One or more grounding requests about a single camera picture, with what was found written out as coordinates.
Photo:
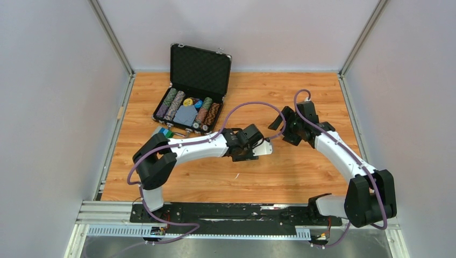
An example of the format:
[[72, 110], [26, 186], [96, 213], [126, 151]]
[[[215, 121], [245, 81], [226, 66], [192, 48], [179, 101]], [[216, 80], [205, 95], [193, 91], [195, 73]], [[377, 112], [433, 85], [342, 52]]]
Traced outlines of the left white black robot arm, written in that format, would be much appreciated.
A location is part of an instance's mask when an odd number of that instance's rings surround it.
[[144, 215], [152, 222], [164, 217], [162, 187], [180, 164], [208, 157], [230, 157], [234, 162], [256, 160], [272, 152], [272, 144], [254, 124], [185, 139], [156, 133], [132, 157], [134, 171], [140, 178], [141, 197], [146, 203]]

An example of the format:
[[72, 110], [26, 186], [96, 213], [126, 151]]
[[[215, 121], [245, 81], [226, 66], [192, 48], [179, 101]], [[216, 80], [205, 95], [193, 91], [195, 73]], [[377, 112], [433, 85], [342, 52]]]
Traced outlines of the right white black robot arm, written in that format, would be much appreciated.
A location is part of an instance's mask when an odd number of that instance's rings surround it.
[[306, 100], [292, 109], [285, 106], [269, 125], [270, 130], [281, 128], [283, 141], [294, 146], [301, 141], [323, 154], [348, 183], [346, 195], [331, 193], [309, 198], [307, 217], [313, 224], [321, 224], [328, 216], [347, 219], [353, 226], [386, 223], [397, 215], [393, 175], [386, 169], [378, 170], [360, 158], [341, 139], [328, 122], [319, 121], [312, 101]]

